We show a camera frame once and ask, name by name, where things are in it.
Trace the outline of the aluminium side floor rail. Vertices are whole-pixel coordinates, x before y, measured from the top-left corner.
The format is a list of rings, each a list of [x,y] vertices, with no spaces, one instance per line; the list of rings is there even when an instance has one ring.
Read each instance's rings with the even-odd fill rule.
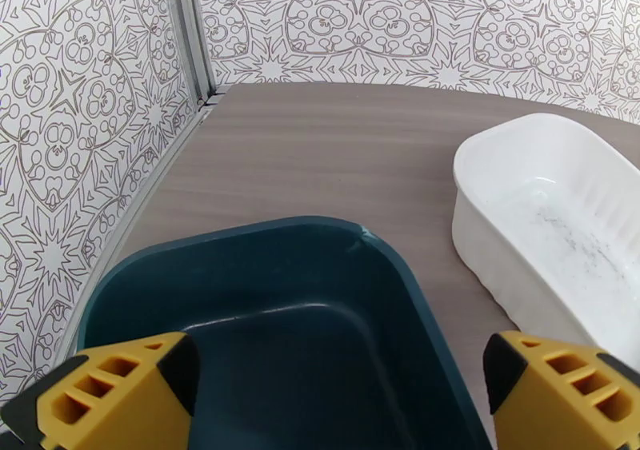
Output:
[[[68,325],[56,347],[53,359],[54,365],[62,363],[67,356],[75,352],[82,313],[88,305],[94,289],[103,276],[117,264],[118,257],[124,250],[130,233],[138,223],[140,216],[145,212],[150,199],[166,176],[167,171],[182,152],[185,144],[194,134],[194,131],[207,119],[213,109],[213,106],[202,107],[194,117],[186,123],[183,131],[167,149],[164,156],[158,160],[158,164],[151,169],[142,187],[140,187],[138,192],[133,196],[133,200],[117,222],[114,231],[106,243],[106,247],[100,257],[98,257],[97,264],[92,268],[90,276],[71,312]]]

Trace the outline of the aluminium corner post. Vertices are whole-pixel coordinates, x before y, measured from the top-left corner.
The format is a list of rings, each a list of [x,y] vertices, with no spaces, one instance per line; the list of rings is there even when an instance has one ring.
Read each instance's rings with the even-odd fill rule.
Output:
[[[206,47],[199,0],[167,0],[190,98],[198,109],[216,103],[217,83]]]

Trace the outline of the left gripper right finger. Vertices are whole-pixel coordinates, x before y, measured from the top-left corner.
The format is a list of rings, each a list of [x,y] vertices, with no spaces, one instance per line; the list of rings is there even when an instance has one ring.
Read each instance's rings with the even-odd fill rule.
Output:
[[[498,450],[640,450],[640,373],[603,349],[505,331],[482,365]]]

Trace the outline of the dark teal plastic bin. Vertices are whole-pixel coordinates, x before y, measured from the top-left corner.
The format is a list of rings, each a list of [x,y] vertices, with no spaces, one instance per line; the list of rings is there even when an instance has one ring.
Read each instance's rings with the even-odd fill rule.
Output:
[[[189,450],[493,450],[414,274],[355,223],[138,251],[92,292],[77,346],[173,331],[201,359]]]

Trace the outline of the white plastic bin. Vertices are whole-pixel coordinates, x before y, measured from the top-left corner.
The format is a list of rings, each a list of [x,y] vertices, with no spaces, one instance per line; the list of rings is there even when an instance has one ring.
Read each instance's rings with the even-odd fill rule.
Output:
[[[595,346],[640,372],[640,169],[567,117],[467,138],[452,240],[524,333]]]

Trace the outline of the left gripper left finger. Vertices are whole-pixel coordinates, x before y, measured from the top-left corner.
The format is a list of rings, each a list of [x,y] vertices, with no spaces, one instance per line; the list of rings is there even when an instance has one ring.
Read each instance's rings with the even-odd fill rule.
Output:
[[[184,332],[86,348],[0,408],[0,450],[188,450],[199,379]]]

